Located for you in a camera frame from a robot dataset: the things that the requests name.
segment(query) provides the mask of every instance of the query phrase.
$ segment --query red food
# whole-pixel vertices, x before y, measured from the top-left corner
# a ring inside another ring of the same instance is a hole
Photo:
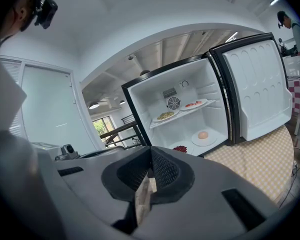
[[[183,153],[187,153],[187,147],[186,146],[176,146],[173,150],[177,150]]]

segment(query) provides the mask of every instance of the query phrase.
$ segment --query table leg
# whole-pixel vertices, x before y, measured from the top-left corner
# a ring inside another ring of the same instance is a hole
[[[296,120],[296,125],[295,125],[294,135],[298,135],[299,126],[300,126],[300,113],[298,114],[298,118],[297,118],[297,120]]]

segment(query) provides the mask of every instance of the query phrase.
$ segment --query white ceiling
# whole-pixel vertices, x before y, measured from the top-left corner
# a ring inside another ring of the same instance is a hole
[[[97,31],[98,24],[102,23],[103,19],[111,15],[121,3],[129,0],[55,1],[58,4],[58,11],[50,28],[57,32],[63,32],[79,42],[81,34],[89,26],[96,27]],[[256,16],[260,16],[268,9],[272,0],[227,1],[246,8]],[[86,103],[99,101],[107,96],[123,97],[121,85],[138,77],[142,70],[152,71],[172,62],[202,54],[209,48],[223,43],[234,33],[234,30],[215,29],[205,32],[204,35],[202,35],[202,31],[194,31],[166,38],[134,52],[132,60],[128,60],[127,57],[122,58],[84,88],[82,93]],[[252,34],[254,33],[243,31],[237,37],[240,38]],[[94,114],[98,112],[98,108],[93,110]]]

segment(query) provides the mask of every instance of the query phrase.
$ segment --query plate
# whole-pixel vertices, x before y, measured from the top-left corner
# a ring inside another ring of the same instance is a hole
[[[198,134],[201,132],[207,132],[208,138],[205,138],[205,139],[199,138]],[[191,141],[193,142],[193,144],[195,144],[197,146],[209,146],[209,145],[215,143],[216,140],[217,140],[217,134],[210,129],[199,130],[194,135],[192,135],[192,138],[191,138]]]
[[[174,114],[172,115],[172,116],[169,116],[169,117],[167,117],[167,118],[165,118],[165,119],[161,119],[161,120],[158,120],[157,118],[162,114],[159,114],[158,116],[156,116],[155,118],[153,118],[152,119],[152,121],[153,122],[162,122],[162,121],[165,121],[165,120],[167,120],[167,119],[169,119],[169,118],[172,118],[172,117],[174,117],[176,114],[178,114],[179,113],[179,110],[178,109],[176,109],[176,110],[174,110],[174,111],[168,111],[168,112],[174,112]]]
[[[191,155],[192,152],[194,151],[193,144],[189,141],[184,141],[184,140],[173,143],[172,145],[169,146],[169,149],[173,150],[174,148],[176,148],[178,146],[185,146],[186,147],[186,153],[185,154]]]
[[[197,107],[200,107],[203,104],[205,104],[208,100],[206,98],[202,98],[202,99],[196,99],[194,102],[190,102],[190,103],[196,103],[196,101],[200,101],[202,103],[198,104],[198,105],[187,106],[187,107],[184,105],[180,108],[180,110],[193,110],[193,109],[196,109]]]

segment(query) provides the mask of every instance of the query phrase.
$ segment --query egg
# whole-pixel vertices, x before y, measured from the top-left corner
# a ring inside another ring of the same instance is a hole
[[[199,132],[198,134],[198,138],[202,140],[208,138],[208,136],[209,134],[206,131]]]

